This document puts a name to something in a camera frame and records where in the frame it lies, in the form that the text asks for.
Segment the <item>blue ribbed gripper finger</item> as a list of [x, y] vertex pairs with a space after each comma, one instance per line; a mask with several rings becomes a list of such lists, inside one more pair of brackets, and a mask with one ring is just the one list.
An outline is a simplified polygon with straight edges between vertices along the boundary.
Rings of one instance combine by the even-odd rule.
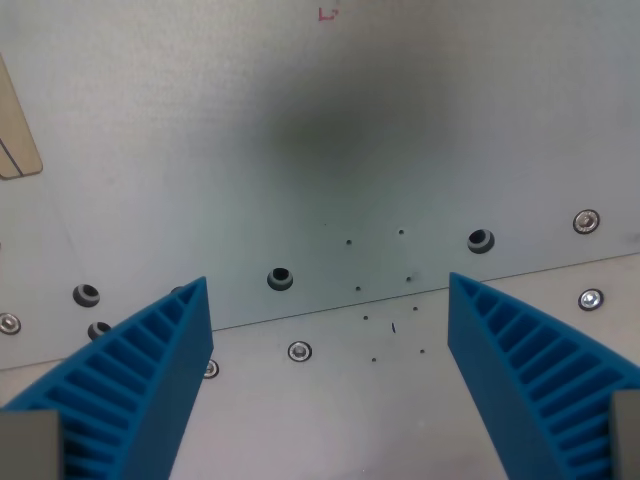
[[612, 478], [609, 405], [638, 386], [636, 364], [457, 273], [447, 345], [508, 478]]
[[97, 337], [3, 409], [59, 414], [66, 479], [167, 479], [213, 349], [200, 277]]

